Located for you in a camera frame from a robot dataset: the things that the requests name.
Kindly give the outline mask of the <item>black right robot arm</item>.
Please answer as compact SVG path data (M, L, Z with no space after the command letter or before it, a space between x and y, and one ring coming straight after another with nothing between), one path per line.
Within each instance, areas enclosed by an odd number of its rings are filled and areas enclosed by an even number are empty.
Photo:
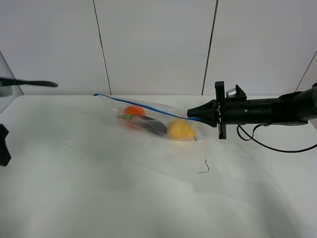
M304 125L317 117L317 87L278 98L248 100L236 85L225 91L224 82L215 83L216 99L189 109L187 117L217 127L219 139L226 139L226 126L232 124Z

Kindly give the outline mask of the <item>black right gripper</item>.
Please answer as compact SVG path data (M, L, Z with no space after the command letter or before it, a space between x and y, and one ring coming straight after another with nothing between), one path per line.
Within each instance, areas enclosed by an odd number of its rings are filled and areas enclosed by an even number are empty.
M226 91L223 81L215 83L216 100L211 100L201 106L189 109L187 117L200 118L200 122L211 127L218 126L219 139L226 139Z

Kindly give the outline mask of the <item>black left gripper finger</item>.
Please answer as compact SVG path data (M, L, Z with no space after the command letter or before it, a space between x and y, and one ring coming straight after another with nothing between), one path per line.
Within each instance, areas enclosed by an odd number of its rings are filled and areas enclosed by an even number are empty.
M0 78L1 86L16 86L16 85L32 85L42 87L58 87L58 84L50 81L28 81L21 79L9 79L5 77Z
M0 165L7 166L11 160L11 155L6 146L5 138L7 137L9 131L5 128L3 124L0 125Z

